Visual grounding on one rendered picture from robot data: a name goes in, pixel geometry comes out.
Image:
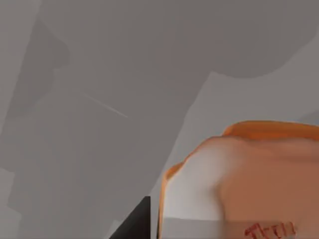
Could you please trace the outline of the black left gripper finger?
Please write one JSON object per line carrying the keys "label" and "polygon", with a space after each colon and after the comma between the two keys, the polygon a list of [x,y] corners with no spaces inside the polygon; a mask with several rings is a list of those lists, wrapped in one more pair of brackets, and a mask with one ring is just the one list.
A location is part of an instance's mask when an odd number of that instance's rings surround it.
{"label": "black left gripper finger", "polygon": [[151,197],[144,196],[109,239],[151,239]]}

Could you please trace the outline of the orange and white bottle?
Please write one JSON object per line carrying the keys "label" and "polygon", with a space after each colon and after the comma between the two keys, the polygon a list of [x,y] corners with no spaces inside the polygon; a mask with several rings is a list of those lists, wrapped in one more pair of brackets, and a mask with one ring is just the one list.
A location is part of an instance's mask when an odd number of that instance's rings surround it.
{"label": "orange and white bottle", "polygon": [[319,126],[243,121],[163,175],[157,239],[319,239]]}

